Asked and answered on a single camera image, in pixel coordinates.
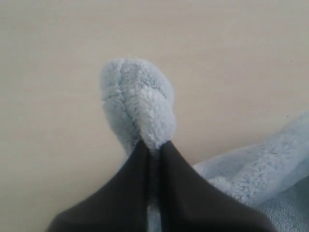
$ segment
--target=beige floor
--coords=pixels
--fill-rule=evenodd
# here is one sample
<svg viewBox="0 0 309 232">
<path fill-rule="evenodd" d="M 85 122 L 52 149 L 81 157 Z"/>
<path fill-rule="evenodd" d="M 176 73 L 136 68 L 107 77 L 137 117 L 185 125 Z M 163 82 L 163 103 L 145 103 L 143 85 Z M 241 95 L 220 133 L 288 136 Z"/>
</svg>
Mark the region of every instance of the beige floor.
<svg viewBox="0 0 309 232">
<path fill-rule="evenodd" d="M 2 0 L 0 231 L 42 232 L 115 172 L 101 111 L 111 58 L 155 63 L 191 162 L 259 141 L 309 109 L 307 0 Z"/>
</svg>

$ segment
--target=light blue fleece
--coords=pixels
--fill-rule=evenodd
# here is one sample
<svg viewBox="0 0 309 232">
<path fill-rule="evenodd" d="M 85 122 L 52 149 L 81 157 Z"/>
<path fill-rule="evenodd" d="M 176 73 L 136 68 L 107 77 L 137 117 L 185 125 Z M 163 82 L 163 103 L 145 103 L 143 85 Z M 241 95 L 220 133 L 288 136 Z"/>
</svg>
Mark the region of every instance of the light blue fleece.
<svg viewBox="0 0 309 232">
<path fill-rule="evenodd" d="M 142 139 L 156 157 L 176 130 L 174 94 L 153 64 L 117 59 L 101 73 L 103 109 L 124 150 Z M 153 194 L 157 192 L 152 163 Z M 309 232 L 309 114 L 263 142 L 207 159 L 193 168 L 215 187 L 267 214 L 279 232 Z M 161 231 L 156 197 L 149 203 L 149 232 Z"/>
</svg>

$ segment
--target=floor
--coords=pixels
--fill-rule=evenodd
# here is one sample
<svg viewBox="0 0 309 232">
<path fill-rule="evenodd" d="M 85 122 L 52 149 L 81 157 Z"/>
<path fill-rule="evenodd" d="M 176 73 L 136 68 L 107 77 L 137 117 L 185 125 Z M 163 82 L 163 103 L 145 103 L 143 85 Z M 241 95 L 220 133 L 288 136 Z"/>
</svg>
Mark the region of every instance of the floor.
<svg viewBox="0 0 309 232">
<path fill-rule="evenodd" d="M 42 232 L 123 151 L 101 110 L 112 58 L 156 64 L 190 163 L 258 142 L 309 109 L 307 0 L 2 0 L 0 230 Z"/>
</svg>

